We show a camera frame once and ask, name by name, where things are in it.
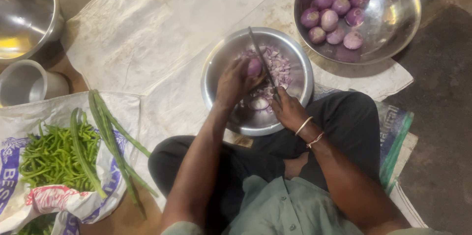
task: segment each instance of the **bowl rim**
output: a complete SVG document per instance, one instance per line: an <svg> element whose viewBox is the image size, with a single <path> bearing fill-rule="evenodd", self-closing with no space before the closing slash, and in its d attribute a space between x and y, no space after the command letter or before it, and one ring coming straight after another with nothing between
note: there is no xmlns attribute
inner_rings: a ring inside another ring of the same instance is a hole
<svg viewBox="0 0 472 235"><path fill-rule="evenodd" d="M342 61L338 61L338 60L334 60L334 59L331 59L329 57L326 57L325 55L323 55L322 53L316 51L314 48L312 48L311 46L311 42L308 42L303 36L302 36L302 33L300 33L300 28L299 28L299 21L298 21L298 18L296 18L295 16L295 12L296 12L296 6L295 6L295 2L297 0L294 1L294 6L293 6L293 17L294 17L294 22L295 22L295 26L296 26L296 29L297 29L297 32L298 34L300 35L300 37L303 39L303 41L305 42L305 44L310 48L312 49L313 51L315 51L318 55L320 55L321 57L324 57L330 61L333 61L333 62L337 62L337 63L343 63L343 64L349 64L349 65L368 65L368 64L374 64L374 63L378 63L378 62L381 62L381 61L384 61L388 58L391 58L395 55L397 55L400 51L402 51L408 44L410 44L411 40L414 38L414 36L416 35L416 32L418 31L418 28L420 27L420 23L421 23L421 15L422 15L422 5L421 5L421 0L415 0L417 3L418 3L418 6L417 7L417 13L416 13L416 20L415 20L415 27L413 28L413 32L410 34L410 36L406 39L406 41L403 43L403 45L398 48L395 52L393 52L392 55L387 55L387 56L384 56L384 57L381 57L379 59L376 59L376 60L372 60L372 61L368 61L368 62L362 62L362 63L346 63L346 62L342 62Z"/></svg>
<svg viewBox="0 0 472 235"><path fill-rule="evenodd" d="M46 70L41 66L41 64L32 60L21 60L21 61L14 62L10 64L6 69L3 70L3 72L0 74L0 94L3 88L4 81L8 79L11 73L13 73L16 69L20 67L26 67L26 66L34 67L41 73L41 77L43 78L43 92L41 93L41 97L38 101L42 101L46 97L46 92L48 90L48 76L46 74ZM1 102L1 96L0 96L0 106L10 107L10 106L16 106L16 105L3 106Z"/></svg>
<svg viewBox="0 0 472 235"><path fill-rule="evenodd" d="M290 37L286 33L283 33L279 30L268 28L268 27L251 27L251 29L254 32L254 34L258 34L258 33L271 34L287 42L288 45L293 46L294 51L297 53L298 57L300 57L300 64L302 65L304 72L306 72L305 80L304 80L304 89L301 95L302 99L300 100L300 103L303 105L303 107L306 107L313 93L314 77L313 77L313 68L311 67L310 59L308 58L308 55L304 51L303 47L297 41L295 41L292 37ZM210 110L213 105L213 102L211 101L211 99L209 99L208 93L206 92L207 85L205 82L205 76L208 73L210 62L227 42L235 38L245 36L245 35L249 36L247 28L243 28L241 30L238 30L228 35L227 37L225 37L224 39L222 39L215 45L215 47L211 50L211 52L208 54L205 60L204 67L202 69L202 76L200 80L200 90L202 93L205 106L207 107L208 110ZM277 131L280 131L284 129L284 126L282 125L282 123L278 122L276 124L272 124L264 128L242 128L231 122L228 122L226 125L226 128L235 133L239 133L242 135L263 136L263 135L268 135L268 134L272 134Z"/></svg>
<svg viewBox="0 0 472 235"><path fill-rule="evenodd" d="M26 53L23 53L22 55L11 58L11 59L4 59L0 57L0 61L7 62L7 64L15 63L16 61L24 60L29 57L31 57L34 53L36 53L49 39L54 27L57 24L57 20L59 18L60 14L60 8L59 8L59 0L53 0L54 3L54 11L52 13L52 19L50 21L48 30L46 33L43 35L43 37L39 40L38 44L36 44L34 47L31 48L31 50L27 51Z"/></svg>

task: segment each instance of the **black pants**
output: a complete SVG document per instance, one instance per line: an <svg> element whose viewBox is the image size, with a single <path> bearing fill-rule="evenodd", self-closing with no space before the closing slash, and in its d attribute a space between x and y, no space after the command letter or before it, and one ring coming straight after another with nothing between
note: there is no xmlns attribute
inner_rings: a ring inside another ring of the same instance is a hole
<svg viewBox="0 0 472 235"><path fill-rule="evenodd" d="M338 92L314 101L306 110L334 146L370 178L380 182L379 115L369 96ZM166 197L193 139L194 136L170 137L159 143L149 158L150 174ZM244 197L242 183L246 177L258 175L270 182L284 175L282 159L296 158L309 150L300 137L287 129L253 139L251 148L223 142L218 179L208 208L210 233L220 233L239 214ZM328 190L311 151L299 177Z"/></svg>

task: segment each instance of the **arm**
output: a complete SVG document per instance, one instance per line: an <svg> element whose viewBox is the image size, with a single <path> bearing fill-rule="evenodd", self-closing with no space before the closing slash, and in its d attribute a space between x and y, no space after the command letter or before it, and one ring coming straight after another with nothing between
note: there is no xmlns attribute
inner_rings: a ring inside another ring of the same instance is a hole
<svg viewBox="0 0 472 235"><path fill-rule="evenodd" d="M297 131L308 119L303 106L279 89L282 107L271 100L272 108L280 122ZM307 143L315 140L322 130L309 122L299 133ZM315 143L311 150L322 168L334 203L366 235L385 235L391 231L410 227L401 212L387 197L381 186L352 163L326 136Z"/></svg>
<svg viewBox="0 0 472 235"><path fill-rule="evenodd" d="M249 91L247 60L233 61L218 81L215 103L190 145L162 213L162 229L178 221L204 227L206 208L215 187L221 144L234 106Z"/></svg>

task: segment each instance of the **green shirt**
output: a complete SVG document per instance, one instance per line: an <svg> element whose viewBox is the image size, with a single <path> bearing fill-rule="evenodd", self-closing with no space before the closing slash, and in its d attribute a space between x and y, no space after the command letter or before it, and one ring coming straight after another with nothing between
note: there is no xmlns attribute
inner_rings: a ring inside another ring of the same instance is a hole
<svg viewBox="0 0 472 235"><path fill-rule="evenodd" d="M302 179L282 177L267 183L258 176L244 180L245 197L239 215L224 234L229 235L302 235L363 233L344 219L328 192ZM389 235L439 235L427 228L410 228ZM177 222L162 235L203 235L193 223Z"/></svg>

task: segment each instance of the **person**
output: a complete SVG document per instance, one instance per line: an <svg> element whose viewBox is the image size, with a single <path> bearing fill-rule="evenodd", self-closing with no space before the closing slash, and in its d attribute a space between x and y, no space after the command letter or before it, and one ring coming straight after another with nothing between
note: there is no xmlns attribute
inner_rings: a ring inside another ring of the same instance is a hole
<svg viewBox="0 0 472 235"><path fill-rule="evenodd" d="M223 142L231 112L255 81L248 63L235 60L221 75L197 136L168 138L151 154L150 174L167 197L158 232L438 233L410 228L381 188L379 117L367 95L338 92L305 109L279 87L281 105L269 103L285 129L255 137L251 148Z"/></svg>

